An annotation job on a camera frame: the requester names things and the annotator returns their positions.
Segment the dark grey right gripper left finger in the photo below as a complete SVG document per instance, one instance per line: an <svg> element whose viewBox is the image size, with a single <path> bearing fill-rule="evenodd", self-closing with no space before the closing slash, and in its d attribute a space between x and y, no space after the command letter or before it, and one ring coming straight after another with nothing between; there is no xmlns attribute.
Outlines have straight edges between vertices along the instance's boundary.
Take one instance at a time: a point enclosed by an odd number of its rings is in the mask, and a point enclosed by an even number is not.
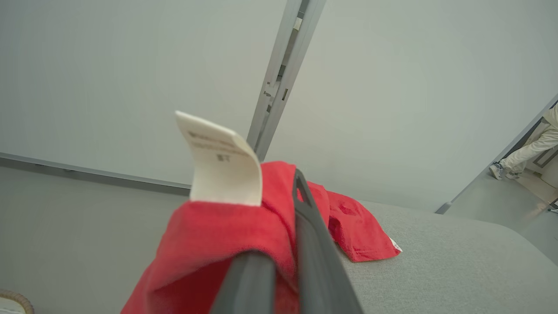
<svg viewBox="0 0 558 314"><path fill-rule="evenodd" d="M211 306L211 314L273 314L276 266L262 252L235 255Z"/></svg>

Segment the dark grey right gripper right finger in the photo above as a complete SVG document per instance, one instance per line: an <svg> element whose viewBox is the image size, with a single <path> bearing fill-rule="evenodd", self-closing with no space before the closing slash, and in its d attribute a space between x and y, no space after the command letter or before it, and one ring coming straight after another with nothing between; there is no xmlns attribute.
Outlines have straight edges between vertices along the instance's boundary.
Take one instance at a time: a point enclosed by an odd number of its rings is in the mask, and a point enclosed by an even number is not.
<svg viewBox="0 0 558 314"><path fill-rule="evenodd" d="M293 204L300 313L362 314L337 247L299 169L294 174Z"/></svg>

